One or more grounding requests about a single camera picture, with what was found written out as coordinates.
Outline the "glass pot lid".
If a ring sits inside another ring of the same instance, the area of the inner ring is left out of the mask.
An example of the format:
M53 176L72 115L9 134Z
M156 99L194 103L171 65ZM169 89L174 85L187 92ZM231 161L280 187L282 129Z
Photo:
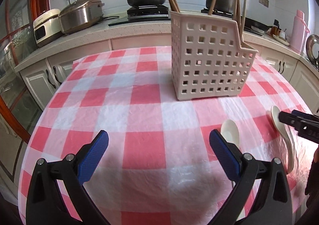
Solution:
M319 57L319 36L310 35L306 41L306 53L310 63L318 69L318 57Z

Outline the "gold wall switch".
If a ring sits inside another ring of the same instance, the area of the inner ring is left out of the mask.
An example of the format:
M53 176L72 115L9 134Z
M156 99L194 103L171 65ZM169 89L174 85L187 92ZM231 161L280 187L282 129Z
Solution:
M267 8L269 7L269 0L258 0L258 2Z

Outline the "beige perforated utensil basket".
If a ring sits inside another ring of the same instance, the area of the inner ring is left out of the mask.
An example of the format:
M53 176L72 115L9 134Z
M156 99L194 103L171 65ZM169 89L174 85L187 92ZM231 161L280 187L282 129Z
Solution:
M171 13L171 73L178 100L237 96L258 51L241 43L235 20Z

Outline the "condiment tray with jars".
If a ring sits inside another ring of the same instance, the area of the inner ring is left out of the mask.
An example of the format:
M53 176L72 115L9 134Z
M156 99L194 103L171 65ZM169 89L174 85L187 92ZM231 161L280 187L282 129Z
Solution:
M289 46L289 43L286 39L286 33L280 29L280 24L277 19L274 20L273 25L270 26L270 28L266 31L266 34L285 46Z

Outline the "white small cooker appliance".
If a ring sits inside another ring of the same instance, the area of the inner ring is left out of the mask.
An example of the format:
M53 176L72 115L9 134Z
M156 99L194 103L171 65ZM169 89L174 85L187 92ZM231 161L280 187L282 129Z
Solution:
M43 47L63 35L58 17L60 12L59 9L50 9L33 21L33 32L38 47Z

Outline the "silver rice cooker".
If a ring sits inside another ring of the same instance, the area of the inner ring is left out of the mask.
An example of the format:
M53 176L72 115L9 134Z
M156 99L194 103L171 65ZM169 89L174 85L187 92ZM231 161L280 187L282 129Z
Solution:
M58 15L63 34L84 30L103 18L101 0L78 0L62 9Z

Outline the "white lower kitchen cabinets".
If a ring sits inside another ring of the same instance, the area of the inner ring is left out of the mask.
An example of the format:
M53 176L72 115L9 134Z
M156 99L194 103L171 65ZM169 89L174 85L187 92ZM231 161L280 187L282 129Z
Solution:
M318 113L318 70L303 56L270 37L244 34L244 40L279 71L295 88L310 110ZM117 49L170 46L171 35L158 33L128 37L102 37L98 41L81 35L62 37L36 50L16 68L40 108L45 108L60 84L72 71L75 60Z

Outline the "wooden framed glass door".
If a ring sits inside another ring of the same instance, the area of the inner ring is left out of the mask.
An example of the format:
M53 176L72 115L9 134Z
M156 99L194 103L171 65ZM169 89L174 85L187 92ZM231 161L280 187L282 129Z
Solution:
M1 171L12 182L42 113L14 68L37 49L33 21L48 9L49 0L1 2Z

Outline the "red white checkered tablecloth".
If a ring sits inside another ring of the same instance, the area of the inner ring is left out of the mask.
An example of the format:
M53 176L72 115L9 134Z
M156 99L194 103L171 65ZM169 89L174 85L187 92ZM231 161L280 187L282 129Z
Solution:
M284 159L272 106L309 113L297 91L260 57L240 95L179 101L170 47L113 50L74 62L31 135L18 185L25 218L36 161L76 153L101 130L109 146L85 189L112 224L207 224L232 186L209 133L233 120L240 148L258 160Z

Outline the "pink thermos bottle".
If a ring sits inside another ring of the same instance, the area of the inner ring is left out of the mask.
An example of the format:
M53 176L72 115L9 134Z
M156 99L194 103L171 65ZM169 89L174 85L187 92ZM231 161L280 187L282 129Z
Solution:
M290 37L290 47L296 53L301 54L304 49L305 39L307 34L310 33L308 25L304 20L304 12L297 10L294 17L294 24L292 28L292 33Z

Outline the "black frying pan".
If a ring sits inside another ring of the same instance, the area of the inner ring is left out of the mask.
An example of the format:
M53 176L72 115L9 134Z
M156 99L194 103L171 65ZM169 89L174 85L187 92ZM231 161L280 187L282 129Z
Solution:
M271 26L265 25L256 20L252 20L251 18L245 19L245 26L256 32L259 32L260 34L266 33L271 28Z

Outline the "small white ceramic spoon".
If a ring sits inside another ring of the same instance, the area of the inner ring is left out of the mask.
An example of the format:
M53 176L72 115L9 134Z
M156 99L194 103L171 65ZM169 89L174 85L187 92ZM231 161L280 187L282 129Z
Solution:
M233 120L227 119L222 123L221 135L228 143L233 143L237 148L239 148L239 130Z

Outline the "large white ceramic spoon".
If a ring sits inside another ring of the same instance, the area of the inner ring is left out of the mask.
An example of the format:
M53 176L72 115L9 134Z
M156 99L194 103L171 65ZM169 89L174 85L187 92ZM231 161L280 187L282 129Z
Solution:
M277 131L279 132L279 134L281 135L281 137L283 138L286 144L286 148L288 152L287 174L290 174L294 169L294 163L295 163L294 147L292 145L291 138L288 135L284 124L279 121L280 112L281 112L280 109L276 105L271 106L270 114L271 114L273 125L275 126L275 128L277 129Z

